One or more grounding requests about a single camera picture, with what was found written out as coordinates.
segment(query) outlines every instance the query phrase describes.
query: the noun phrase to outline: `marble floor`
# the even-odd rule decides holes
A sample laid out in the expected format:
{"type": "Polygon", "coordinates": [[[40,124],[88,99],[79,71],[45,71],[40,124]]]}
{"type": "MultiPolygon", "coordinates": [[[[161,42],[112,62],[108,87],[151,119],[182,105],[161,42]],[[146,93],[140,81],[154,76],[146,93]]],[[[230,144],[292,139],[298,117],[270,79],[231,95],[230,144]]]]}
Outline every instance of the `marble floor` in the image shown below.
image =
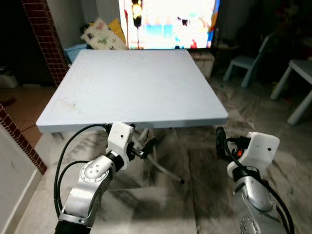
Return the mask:
{"type": "MultiPolygon", "coordinates": [[[[222,74],[209,80],[229,113],[224,126],[227,136],[249,131],[272,134],[281,139],[266,179],[288,206],[296,233],[312,230],[312,117],[297,126],[286,122],[295,104],[269,99],[269,86],[252,84],[240,88],[235,78],[222,82],[222,74]]],[[[233,181],[227,163],[215,154],[216,126],[154,131],[166,132],[157,148],[157,160],[182,176],[181,185],[158,171],[148,161],[136,158],[120,171],[104,194],[93,234],[238,234],[232,209],[233,181]]],[[[54,233],[57,217],[53,205],[53,182],[59,155],[73,133],[43,134],[36,150],[48,165],[16,234],[54,233]]],[[[89,131],[70,144],[62,168],[74,160],[88,160],[103,152],[106,134],[89,131]]],[[[70,168],[61,187],[62,201],[77,181],[81,165],[70,168]]]]}

